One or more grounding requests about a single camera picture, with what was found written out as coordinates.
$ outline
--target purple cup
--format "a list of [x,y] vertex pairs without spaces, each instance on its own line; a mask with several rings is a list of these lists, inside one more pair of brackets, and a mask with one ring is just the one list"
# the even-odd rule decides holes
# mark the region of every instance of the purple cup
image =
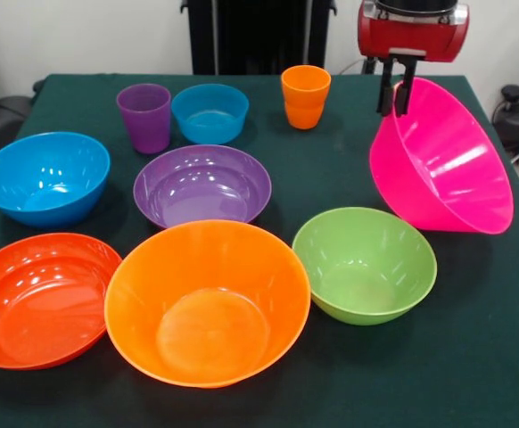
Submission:
[[248,223],[268,204],[271,180],[248,153],[223,145],[189,145],[163,153],[138,174],[138,209],[159,227],[226,219]]
[[152,154],[169,146],[170,98],[166,87],[152,83],[126,87],[117,95],[125,128],[138,152]]

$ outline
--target dark green tablecloth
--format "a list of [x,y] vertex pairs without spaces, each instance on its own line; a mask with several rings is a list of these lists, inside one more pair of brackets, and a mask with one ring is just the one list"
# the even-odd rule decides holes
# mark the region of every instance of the dark green tablecloth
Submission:
[[[498,141],[464,78],[435,80]],[[133,152],[114,102],[121,88],[147,81],[173,95],[197,83],[228,82],[249,96],[245,130],[231,145],[268,169],[273,197],[257,224],[288,243],[323,210],[387,210],[367,164],[380,120],[376,77],[335,78],[321,123],[300,132],[286,123],[278,77],[52,76],[21,134],[82,132],[105,143],[112,158],[99,205],[72,231],[101,238],[123,256],[155,232],[131,190],[152,157]],[[176,126],[172,141],[185,144]],[[129,366],[105,337],[64,366],[0,370],[0,427],[519,427],[519,181],[507,170],[515,191],[512,227],[496,237],[426,233],[438,281],[404,317],[355,327],[314,307],[281,361],[213,391],[158,383]],[[0,247],[37,233],[0,214]]]

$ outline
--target plastic cup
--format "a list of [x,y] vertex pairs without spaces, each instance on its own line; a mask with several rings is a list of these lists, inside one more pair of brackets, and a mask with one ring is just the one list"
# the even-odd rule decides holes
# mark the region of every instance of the plastic cup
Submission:
[[296,65],[281,75],[285,114],[298,129],[312,129],[321,119],[331,75],[314,65]]
[[117,105],[133,147],[140,153],[162,152],[170,143],[170,92],[144,83],[123,89]]

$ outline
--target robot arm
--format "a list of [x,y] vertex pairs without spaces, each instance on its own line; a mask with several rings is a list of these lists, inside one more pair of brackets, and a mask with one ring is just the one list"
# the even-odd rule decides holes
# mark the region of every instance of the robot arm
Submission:
[[[469,8],[458,0],[363,0],[358,11],[358,47],[367,57],[364,72],[383,63],[378,112],[407,114],[418,61],[453,62],[469,27]],[[395,62],[406,68],[399,89],[392,87]]]

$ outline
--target bowl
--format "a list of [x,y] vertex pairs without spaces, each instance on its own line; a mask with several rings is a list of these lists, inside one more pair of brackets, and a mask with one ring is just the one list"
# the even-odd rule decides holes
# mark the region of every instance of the bowl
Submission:
[[250,102],[232,86],[191,86],[174,97],[172,114],[185,138],[196,144],[225,144],[240,135]]
[[141,243],[105,301],[109,336],[165,383],[218,388],[265,370],[295,343],[309,280],[284,242],[229,220],[172,227]]
[[293,240],[313,301],[352,325],[400,317],[430,292],[437,265],[424,237],[399,218],[369,208],[329,210]]
[[27,226],[78,223],[105,187],[111,160],[90,136],[51,132],[0,150],[0,210]]
[[495,146],[472,113],[429,80],[414,80],[408,115],[383,119],[370,167],[386,203],[420,229],[497,235],[513,220]]
[[138,209],[155,225],[228,219],[250,222],[266,207],[271,181],[245,152],[219,145],[191,145],[148,163],[133,186]]
[[77,234],[37,235],[0,250],[0,368],[58,366],[104,334],[103,302],[121,259]]

